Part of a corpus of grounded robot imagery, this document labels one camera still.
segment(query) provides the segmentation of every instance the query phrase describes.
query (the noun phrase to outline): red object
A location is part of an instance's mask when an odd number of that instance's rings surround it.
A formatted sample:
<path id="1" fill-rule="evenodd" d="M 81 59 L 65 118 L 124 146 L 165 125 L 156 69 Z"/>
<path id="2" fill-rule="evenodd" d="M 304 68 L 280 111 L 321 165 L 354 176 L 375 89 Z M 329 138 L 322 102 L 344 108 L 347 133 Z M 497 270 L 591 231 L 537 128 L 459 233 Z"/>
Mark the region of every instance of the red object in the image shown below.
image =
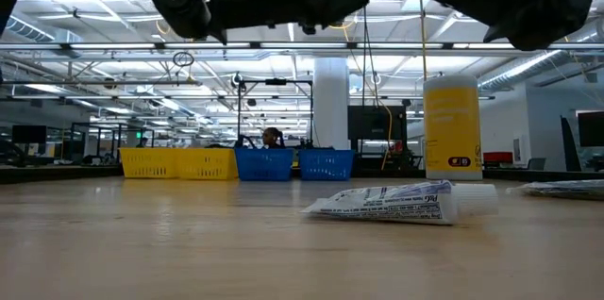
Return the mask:
<path id="1" fill-rule="evenodd" d="M 483 162 L 513 163 L 512 152 L 482 153 Z"/>

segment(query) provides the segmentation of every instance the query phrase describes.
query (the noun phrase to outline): computer monitor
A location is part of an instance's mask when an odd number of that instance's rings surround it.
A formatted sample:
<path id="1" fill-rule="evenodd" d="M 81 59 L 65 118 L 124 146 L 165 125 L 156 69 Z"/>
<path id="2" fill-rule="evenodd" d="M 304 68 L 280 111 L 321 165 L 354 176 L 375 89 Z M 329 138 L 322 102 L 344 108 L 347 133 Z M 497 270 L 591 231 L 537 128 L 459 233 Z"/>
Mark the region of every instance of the computer monitor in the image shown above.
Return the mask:
<path id="1" fill-rule="evenodd" d="M 348 139 L 349 140 L 390 140 L 407 139 L 407 108 L 404 106 L 388 106 L 392 113 L 392 130 L 390 129 L 390 114 L 385 107 L 349 106 L 348 107 Z"/>
<path id="2" fill-rule="evenodd" d="M 13 125 L 13 143 L 46 143 L 45 125 Z"/>
<path id="3" fill-rule="evenodd" d="M 582 112 L 578 118 L 580 145 L 604 146 L 604 112 Z"/>

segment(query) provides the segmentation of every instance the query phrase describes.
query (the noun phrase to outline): white wall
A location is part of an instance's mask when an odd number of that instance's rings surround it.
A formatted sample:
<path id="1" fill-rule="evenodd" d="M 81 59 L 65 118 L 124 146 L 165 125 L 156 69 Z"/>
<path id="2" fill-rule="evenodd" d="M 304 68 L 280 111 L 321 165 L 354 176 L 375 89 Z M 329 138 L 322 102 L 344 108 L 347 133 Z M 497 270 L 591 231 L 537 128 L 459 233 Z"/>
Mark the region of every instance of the white wall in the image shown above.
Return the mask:
<path id="1" fill-rule="evenodd" d="M 480 137 L 482 152 L 513 152 L 513 140 L 521 141 L 521 160 L 527 163 L 530 153 L 527 90 L 524 84 L 511 92 L 499 92 L 495 100 L 480 102 Z"/>
<path id="2" fill-rule="evenodd" d="M 604 109 L 604 90 L 532 88 L 528 90 L 528 115 L 530 125 L 530 150 L 534 158 L 546 158 L 545 169 L 565 171 L 561 117 L 573 122 L 576 110 Z M 579 134 L 573 133 L 575 142 Z"/>

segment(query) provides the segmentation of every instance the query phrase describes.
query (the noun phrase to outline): column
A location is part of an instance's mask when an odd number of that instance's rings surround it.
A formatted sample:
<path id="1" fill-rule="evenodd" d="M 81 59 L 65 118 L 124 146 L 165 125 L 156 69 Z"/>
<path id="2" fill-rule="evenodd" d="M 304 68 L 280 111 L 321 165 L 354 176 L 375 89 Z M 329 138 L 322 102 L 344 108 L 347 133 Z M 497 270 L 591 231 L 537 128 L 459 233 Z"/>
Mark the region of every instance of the column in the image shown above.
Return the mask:
<path id="1" fill-rule="evenodd" d="M 315 146 L 349 149 L 348 63 L 346 58 L 314 60 Z"/>

